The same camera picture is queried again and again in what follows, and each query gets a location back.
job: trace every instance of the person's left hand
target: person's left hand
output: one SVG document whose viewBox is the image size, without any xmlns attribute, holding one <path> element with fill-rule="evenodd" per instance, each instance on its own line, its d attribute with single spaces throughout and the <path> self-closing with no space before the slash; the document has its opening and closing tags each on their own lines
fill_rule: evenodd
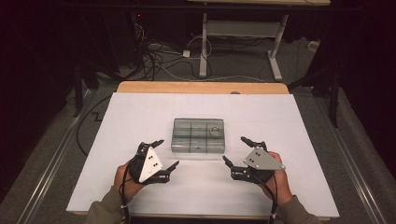
<svg viewBox="0 0 396 224">
<path fill-rule="evenodd" d="M 114 177 L 114 185 L 113 185 L 113 188 L 115 188 L 117 190 L 120 189 L 120 185 L 122 184 L 122 178 L 123 178 L 127 164 L 128 164 L 128 162 L 119 166 L 119 168 L 117 169 L 116 176 Z M 145 187 L 145 185 L 136 184 L 132 180 L 132 177 L 129 175 L 129 173 L 127 173 L 127 175 L 126 175 L 126 180 L 129 180 L 129 181 L 125 182 L 125 197 L 129 202 L 136 195 L 136 193 L 139 192 L 139 190 L 141 190 L 143 187 Z"/>
</svg>

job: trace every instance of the white desk leg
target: white desk leg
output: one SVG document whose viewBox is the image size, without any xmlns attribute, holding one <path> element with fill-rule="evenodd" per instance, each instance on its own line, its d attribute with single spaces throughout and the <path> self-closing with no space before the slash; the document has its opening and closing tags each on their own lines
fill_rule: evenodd
<svg viewBox="0 0 396 224">
<path fill-rule="evenodd" d="M 201 50 L 201 61 L 199 64 L 199 77 L 206 77 L 206 36 L 207 36 L 207 13 L 204 13 L 204 19 L 202 22 L 202 50 Z"/>
<path fill-rule="evenodd" d="M 270 65 L 271 65 L 271 68 L 272 68 L 272 71 L 274 74 L 274 78 L 276 81 L 282 81 L 282 76 L 280 75 L 279 66 L 277 66 L 275 56 L 276 56 L 277 49 L 279 48 L 280 41 L 282 40 L 283 32 L 285 31 L 286 22 L 288 21 L 288 16 L 289 15 L 283 15 L 282 22 L 279 24 L 279 27 L 277 28 L 274 49 L 268 50 L 268 52 L 267 52 L 268 59 L 270 61 Z"/>
</svg>

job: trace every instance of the transparent plastic box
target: transparent plastic box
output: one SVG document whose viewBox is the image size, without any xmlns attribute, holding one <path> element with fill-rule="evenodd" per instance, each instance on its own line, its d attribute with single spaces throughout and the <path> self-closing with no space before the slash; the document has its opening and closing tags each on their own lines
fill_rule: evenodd
<svg viewBox="0 0 396 224">
<path fill-rule="evenodd" d="M 172 151 L 183 153 L 224 153 L 223 119 L 175 119 Z"/>
</svg>

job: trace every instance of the robotic hand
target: robotic hand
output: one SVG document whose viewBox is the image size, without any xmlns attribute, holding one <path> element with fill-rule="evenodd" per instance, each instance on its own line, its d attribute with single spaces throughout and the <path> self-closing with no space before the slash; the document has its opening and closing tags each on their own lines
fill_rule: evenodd
<svg viewBox="0 0 396 224">
<path fill-rule="evenodd" d="M 256 143 L 246 137 L 241 140 L 254 149 L 244 159 L 247 167 L 234 166 L 225 156 L 222 158 L 225 164 L 231 169 L 231 177 L 234 180 L 242 180 L 258 185 L 265 183 L 274 175 L 275 170 L 284 170 L 286 167 L 268 154 L 267 146 L 264 142 Z"/>
<path fill-rule="evenodd" d="M 162 143 L 163 140 L 159 140 L 151 144 L 142 142 L 139 145 L 128 167 L 128 172 L 135 183 L 148 185 L 169 182 L 169 176 L 176 169 L 179 161 L 162 170 L 163 165 L 154 151 L 154 148 Z"/>
</svg>

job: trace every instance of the gray carpet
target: gray carpet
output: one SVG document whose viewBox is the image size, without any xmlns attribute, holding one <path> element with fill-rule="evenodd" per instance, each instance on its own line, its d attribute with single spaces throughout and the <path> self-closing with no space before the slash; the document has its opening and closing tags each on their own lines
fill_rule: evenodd
<svg viewBox="0 0 396 224">
<path fill-rule="evenodd" d="M 212 69 L 210 78 L 246 76 L 274 82 L 268 61 L 264 57 L 264 50 L 270 49 L 271 45 L 271 41 L 264 40 L 258 47 L 235 49 L 226 56 L 216 56 L 216 54 L 226 53 L 227 46 L 223 49 L 214 49 L 213 55 L 209 57 Z M 314 56 L 314 53 L 306 50 L 306 45 L 307 41 L 304 39 L 292 44 L 283 43 L 281 45 L 276 58 L 284 77 L 283 82 L 286 84 L 304 76 Z M 162 54 L 162 56 L 168 61 L 177 57 L 169 54 Z M 185 61 L 192 63 L 194 73 L 197 75 L 198 61 Z M 128 71 L 127 66 L 122 67 L 123 73 Z M 191 66 L 188 63 L 176 64 L 169 67 L 168 71 L 176 77 L 195 79 L 191 75 Z M 229 77 L 214 81 L 257 82 L 255 79 L 246 77 Z M 93 92 L 91 94 L 93 96 L 92 101 L 85 104 L 90 108 L 115 91 L 118 85 L 118 83 L 103 75 L 100 75 L 99 78 L 99 90 Z M 155 80 L 179 79 L 161 71 L 156 74 Z M 361 194 L 357 191 L 359 188 L 351 178 L 348 165 L 340 150 L 342 146 L 340 146 L 339 139 L 334 135 L 334 128 L 329 125 L 326 114 L 322 112 L 322 104 L 328 102 L 328 99 L 312 97 L 309 88 L 297 88 L 292 93 L 295 96 L 304 124 L 340 213 L 339 218 L 332 219 L 327 223 L 375 223 L 361 200 Z M 0 205 L 0 223 L 17 223 L 25 205 L 35 192 L 35 187 L 63 140 L 64 134 L 71 122 L 75 120 L 72 117 L 74 113 L 72 97 L 73 94 L 71 93 L 70 104 L 48 126 L 46 133 L 36 146 L 20 176 Z M 107 103 L 108 100 L 99 104 L 93 110 L 93 112 L 99 112 L 99 118 L 105 114 Z M 341 134 L 343 143 L 355 159 L 356 166 L 370 188 L 382 215 L 390 223 L 396 218 L 396 182 L 375 152 L 342 91 L 340 91 L 338 116 L 339 128 L 336 132 Z M 86 152 L 89 152 L 99 127 L 100 121 L 95 121 L 95 115 L 93 114 L 89 114 L 82 123 L 78 136 L 81 146 Z M 86 157 L 78 148 L 76 138 L 73 135 L 65 147 L 63 161 L 59 169 L 51 181 L 48 191 L 45 192 L 43 201 L 32 217 L 32 223 L 82 223 L 84 221 L 84 217 L 67 213 L 65 208 L 74 186 L 77 184 L 85 160 Z M 260 221 L 137 218 L 135 223 L 260 223 Z"/>
</svg>

